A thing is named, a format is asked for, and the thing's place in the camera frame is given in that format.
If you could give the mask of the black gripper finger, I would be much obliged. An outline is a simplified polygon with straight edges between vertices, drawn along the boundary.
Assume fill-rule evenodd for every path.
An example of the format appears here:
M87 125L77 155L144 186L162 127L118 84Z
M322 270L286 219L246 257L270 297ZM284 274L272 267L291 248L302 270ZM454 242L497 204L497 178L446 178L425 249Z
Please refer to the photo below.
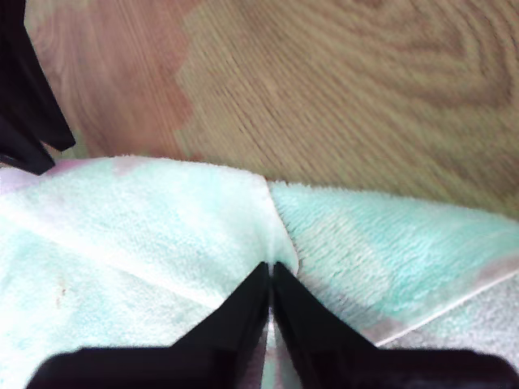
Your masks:
M16 118L1 116L1 162L42 175L55 166L41 142Z
M273 268L277 325L304 388L353 388L356 356L375 346L342 322L280 262Z
M54 97L24 25L25 1L1 2L2 94L13 99L13 110L41 142L60 152L75 146L75 138Z
M173 388L236 388L268 318L270 275L260 263L222 305L173 346Z

